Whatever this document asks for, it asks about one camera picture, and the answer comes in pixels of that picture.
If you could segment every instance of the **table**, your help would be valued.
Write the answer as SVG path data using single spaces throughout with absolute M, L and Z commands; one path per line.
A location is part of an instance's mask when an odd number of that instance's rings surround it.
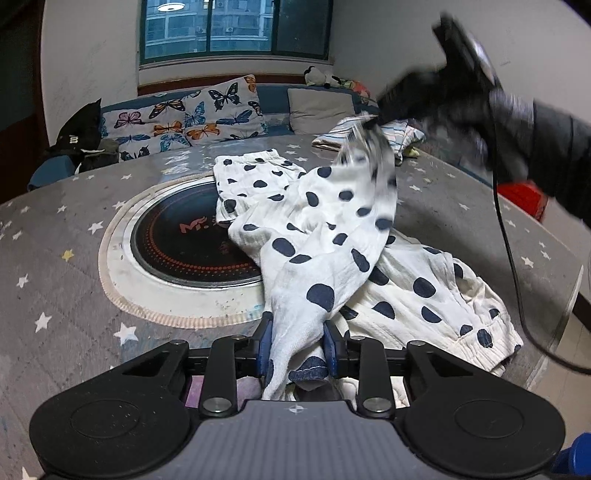
M 313 138 L 261 137 L 151 155 L 70 177 L 0 206 L 0 448 L 6 453 L 0 473 L 17 478 L 24 466 L 29 475 L 40 476 L 27 430 L 34 410 L 50 396 L 170 339 L 199 348 L 256 328 L 257 322 L 170 328 L 111 304 L 100 285 L 97 255 L 102 233 L 123 202 L 155 184 L 211 171 L 222 154 L 276 148 L 306 170 L 328 164 L 335 153 L 312 148 Z M 404 162 L 398 189 L 395 228 L 470 265 L 504 300 L 521 334 L 492 190 L 427 154 Z M 582 265 L 533 218 L 501 203 L 526 320 L 543 344 L 555 348 Z M 137 342 L 119 346 L 113 334 L 121 323 L 136 327 Z M 504 378 L 527 387 L 542 360 L 526 342 Z

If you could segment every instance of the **black cable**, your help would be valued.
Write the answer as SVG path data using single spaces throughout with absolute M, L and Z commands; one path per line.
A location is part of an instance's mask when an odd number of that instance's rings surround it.
M 492 119 L 492 195 L 495 200 L 495 210 L 496 210 L 496 217 L 499 220 L 499 226 L 501 227 L 501 233 L 503 234 L 503 241 L 505 243 L 505 249 L 507 250 L 507 257 L 509 257 L 509 265 L 511 266 L 511 274 L 513 276 L 513 284 L 515 286 L 515 295 L 517 297 L 517 310 L 519 312 L 519 323 L 521 324 L 521 328 L 523 333 L 525 334 L 526 338 L 535 346 L 541 353 L 547 355 L 550 359 L 554 362 L 559 364 L 561 367 L 565 367 L 568 370 L 573 372 L 577 372 L 583 375 L 591 375 L 591 368 L 582 367 L 581 365 L 573 364 L 562 357 L 550 352 L 546 347 L 544 347 L 541 343 L 538 342 L 531 334 L 530 329 L 528 328 L 527 324 L 525 323 L 525 314 L 523 311 L 523 302 L 521 300 L 521 289 L 519 288 L 519 278 L 517 278 L 517 269 L 515 268 L 515 262 L 513 261 L 513 253 L 511 252 L 511 246 L 509 245 L 509 239 L 507 238 L 507 232 L 505 230 L 505 225 L 503 224 L 503 217 L 501 215 L 501 207 L 499 205 L 499 193 L 497 190 L 498 186 L 498 150 L 497 150 L 497 143 L 496 143 L 496 124 L 495 119 L 493 118 L 492 108 L 489 100 L 488 105 L 489 112 L 491 113 Z

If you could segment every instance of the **sofa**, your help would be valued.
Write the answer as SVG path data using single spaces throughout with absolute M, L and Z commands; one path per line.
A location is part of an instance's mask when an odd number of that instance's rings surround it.
M 294 132 L 290 128 L 290 101 L 288 97 L 289 89 L 307 89 L 318 90 L 321 92 L 336 92 L 344 93 L 351 96 L 353 109 L 355 114 L 362 111 L 369 113 L 377 113 L 379 111 L 375 102 L 362 98 L 358 93 L 352 90 L 324 87 L 294 85 L 294 84 L 258 84 L 256 86 L 256 93 L 258 94 L 258 103 L 260 105 L 260 113 L 262 114 L 262 121 L 265 124 L 265 135 L 293 135 Z M 202 89 L 190 90 L 176 90 L 167 93 L 158 93 L 151 96 L 142 96 L 133 100 L 126 100 L 124 102 L 114 103 L 113 105 L 104 106 L 101 108 L 103 118 L 109 112 L 116 112 L 121 110 L 136 111 L 140 109 L 149 108 L 159 103 L 168 100 L 177 100 L 195 95 Z M 46 160 L 33 174 L 28 189 L 32 190 L 41 186 L 54 183 L 55 181 L 68 178 L 74 175 L 76 168 L 72 161 L 66 155 L 54 157 Z

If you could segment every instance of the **gray pillow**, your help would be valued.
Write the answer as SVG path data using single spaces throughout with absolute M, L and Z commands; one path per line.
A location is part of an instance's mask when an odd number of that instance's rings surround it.
M 348 93 L 289 88 L 290 125 L 296 134 L 325 134 L 339 120 L 354 116 L 353 100 Z

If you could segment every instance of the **black sleeve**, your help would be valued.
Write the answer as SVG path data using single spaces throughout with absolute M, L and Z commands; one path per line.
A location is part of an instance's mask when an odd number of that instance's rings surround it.
M 591 126 L 535 103 L 529 177 L 591 226 Z

